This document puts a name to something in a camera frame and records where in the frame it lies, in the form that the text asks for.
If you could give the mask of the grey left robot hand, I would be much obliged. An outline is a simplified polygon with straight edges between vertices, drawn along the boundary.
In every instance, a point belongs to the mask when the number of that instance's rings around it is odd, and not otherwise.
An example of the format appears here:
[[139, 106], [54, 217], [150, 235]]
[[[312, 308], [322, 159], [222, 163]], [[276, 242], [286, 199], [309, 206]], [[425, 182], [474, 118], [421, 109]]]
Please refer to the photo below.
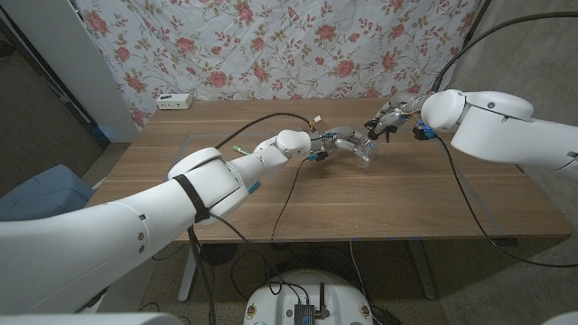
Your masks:
[[364, 163], [371, 160], [372, 141], [353, 127], [336, 126], [327, 131], [315, 131], [310, 138], [311, 153], [330, 154], [333, 148], [339, 148], [354, 153]]

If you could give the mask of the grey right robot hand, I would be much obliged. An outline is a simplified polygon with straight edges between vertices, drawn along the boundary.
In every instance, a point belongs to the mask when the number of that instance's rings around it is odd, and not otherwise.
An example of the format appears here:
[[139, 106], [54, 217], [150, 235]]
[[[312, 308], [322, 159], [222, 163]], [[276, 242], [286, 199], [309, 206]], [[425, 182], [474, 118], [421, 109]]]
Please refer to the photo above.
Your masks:
[[386, 141], [389, 142], [389, 135], [395, 133], [412, 116], [419, 115], [428, 98], [429, 95], [406, 92], [394, 94], [364, 125], [368, 129], [368, 138], [377, 140], [381, 135], [386, 135]]

